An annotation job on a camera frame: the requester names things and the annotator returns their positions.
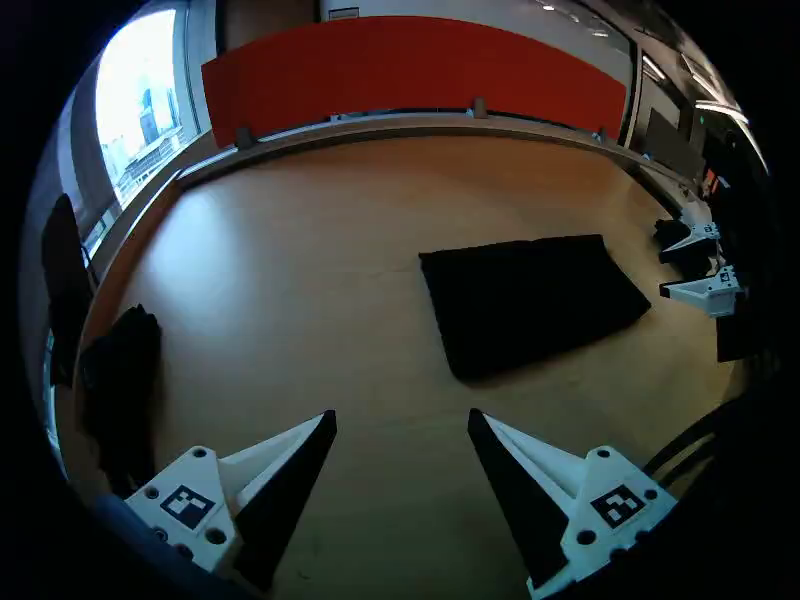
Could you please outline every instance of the red partition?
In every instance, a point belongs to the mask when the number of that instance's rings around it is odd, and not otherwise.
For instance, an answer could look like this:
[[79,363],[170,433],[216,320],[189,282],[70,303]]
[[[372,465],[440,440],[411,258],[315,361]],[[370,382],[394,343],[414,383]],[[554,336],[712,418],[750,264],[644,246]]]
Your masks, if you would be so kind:
[[516,33],[431,17],[364,17],[292,29],[203,65],[214,137],[234,142],[333,114],[468,108],[619,135],[625,86]]

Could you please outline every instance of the black cloth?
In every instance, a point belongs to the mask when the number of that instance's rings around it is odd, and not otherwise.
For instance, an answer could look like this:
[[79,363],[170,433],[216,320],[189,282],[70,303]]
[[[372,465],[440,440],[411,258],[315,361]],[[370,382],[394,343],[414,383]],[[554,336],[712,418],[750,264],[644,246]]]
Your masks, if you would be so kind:
[[462,381],[595,341],[650,308],[600,235],[419,256],[450,370]]
[[141,304],[80,356],[83,426],[98,443],[112,491],[122,498],[156,474],[151,413],[160,356],[161,328]]

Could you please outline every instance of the chair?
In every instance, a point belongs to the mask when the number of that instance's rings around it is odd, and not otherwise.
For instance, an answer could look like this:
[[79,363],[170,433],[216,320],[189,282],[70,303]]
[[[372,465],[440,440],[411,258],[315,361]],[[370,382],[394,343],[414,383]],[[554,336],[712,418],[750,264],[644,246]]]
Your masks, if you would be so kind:
[[78,343],[93,297],[84,251],[72,202],[67,194],[61,194],[42,232],[42,268],[54,338],[52,385],[72,387]]

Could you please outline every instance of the sky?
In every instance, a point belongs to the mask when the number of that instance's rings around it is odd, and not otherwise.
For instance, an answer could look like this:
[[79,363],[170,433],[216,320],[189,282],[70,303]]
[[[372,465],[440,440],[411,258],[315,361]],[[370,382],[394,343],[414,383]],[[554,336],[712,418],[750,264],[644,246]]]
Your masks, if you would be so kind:
[[[172,70],[172,28],[175,11],[147,15],[121,29],[108,43],[97,74],[97,133],[101,144],[124,136],[133,155],[144,144],[139,114],[148,87],[175,87]],[[156,122],[163,125],[163,102],[153,98]]]

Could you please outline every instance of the window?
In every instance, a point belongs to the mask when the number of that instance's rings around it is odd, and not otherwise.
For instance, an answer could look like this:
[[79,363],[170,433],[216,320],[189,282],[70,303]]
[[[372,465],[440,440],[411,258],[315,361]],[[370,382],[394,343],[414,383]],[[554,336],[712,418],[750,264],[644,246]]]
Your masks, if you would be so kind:
[[141,17],[112,38],[100,60],[97,133],[122,208],[190,138],[175,94],[174,24],[174,10]]

